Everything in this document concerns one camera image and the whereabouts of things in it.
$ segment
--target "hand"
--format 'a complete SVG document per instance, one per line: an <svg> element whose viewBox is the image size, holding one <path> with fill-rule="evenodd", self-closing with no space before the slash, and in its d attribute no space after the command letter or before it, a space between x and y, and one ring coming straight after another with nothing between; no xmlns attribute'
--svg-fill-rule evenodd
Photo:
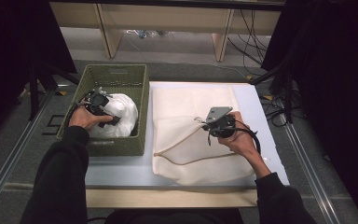
<svg viewBox="0 0 358 224"><path fill-rule="evenodd" d="M244 122L240 112L231 112L230 115L234 116L234 119L236 120L236 128L250 130L249 125L243 125ZM257 152L254 140L250 134L242 131L236 131L228 138L217 138L217 140L219 144L225 145L229 147L231 151L242 155L249 162L249 164L251 164L257 178L271 174L271 171L264 163L263 158Z"/></svg>
<svg viewBox="0 0 358 224"><path fill-rule="evenodd" d="M109 122L113 119L112 116L95 116L91 114L83 105L79 106L73 113L69 120L69 127L80 126L86 130L90 130L95 124L100 122Z"/></svg>

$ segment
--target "white fabric bag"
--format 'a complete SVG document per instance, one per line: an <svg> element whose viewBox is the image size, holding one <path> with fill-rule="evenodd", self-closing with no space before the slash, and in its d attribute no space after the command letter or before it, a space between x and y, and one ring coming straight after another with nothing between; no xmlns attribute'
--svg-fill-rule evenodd
<svg viewBox="0 0 358 224"><path fill-rule="evenodd" d="M106 124L103 128L94 125L89 131L91 137L128 137L135 127L138 119L135 102L129 96L121 93L110 94L110 96L107 98L109 103L103 110L107 114L120 117L120 121L116 125Z"/></svg>
<svg viewBox="0 0 358 224"><path fill-rule="evenodd" d="M239 110L227 88L153 89L153 172L180 185L222 183L254 174L249 162L220 145L200 123L211 107Z"/></svg>

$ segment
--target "woven basket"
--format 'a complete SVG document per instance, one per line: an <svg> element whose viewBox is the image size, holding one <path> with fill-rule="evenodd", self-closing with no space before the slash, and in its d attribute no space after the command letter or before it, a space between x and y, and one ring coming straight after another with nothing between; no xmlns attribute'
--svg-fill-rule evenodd
<svg viewBox="0 0 358 224"><path fill-rule="evenodd" d="M149 78L145 64L90 64L86 66L77 87L73 102L78 102L91 91L102 87L108 94L128 95L138 108L138 120L128 137L91 138L88 144L89 155L103 156L142 156L145 151L147 104L149 99ZM70 109L65 115L57 134L62 138Z"/></svg>

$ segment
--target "white tabletop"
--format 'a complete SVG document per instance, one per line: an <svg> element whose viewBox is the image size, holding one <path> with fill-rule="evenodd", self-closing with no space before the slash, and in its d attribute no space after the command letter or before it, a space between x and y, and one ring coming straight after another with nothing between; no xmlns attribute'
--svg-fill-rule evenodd
<svg viewBox="0 0 358 224"><path fill-rule="evenodd" d="M257 131L261 144L261 154L272 172L277 172L284 185L289 185L287 174L276 151L272 134L269 130L263 108L258 99L255 87L237 83L197 83L197 82L150 82L150 92L154 88L219 88L230 86L233 88L240 111L245 123ZM145 154L140 157L91 157L86 174L88 189L156 189L178 188L175 182L153 174L153 121L152 95L149 94L149 105L146 122ZM214 184L207 187L255 187L255 176L250 176L228 183Z"/></svg>

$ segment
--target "black sleeve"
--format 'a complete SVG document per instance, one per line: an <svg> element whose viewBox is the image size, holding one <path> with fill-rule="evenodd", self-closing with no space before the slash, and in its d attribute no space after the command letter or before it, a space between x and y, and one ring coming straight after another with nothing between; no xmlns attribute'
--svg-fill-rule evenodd
<svg viewBox="0 0 358 224"><path fill-rule="evenodd" d="M73 126L50 147L37 170L21 223L87 223L84 178L89 138L85 129Z"/></svg>
<svg viewBox="0 0 358 224"><path fill-rule="evenodd" d="M316 223L304 208L299 192L286 187L276 173L257 179L255 183L261 224Z"/></svg>

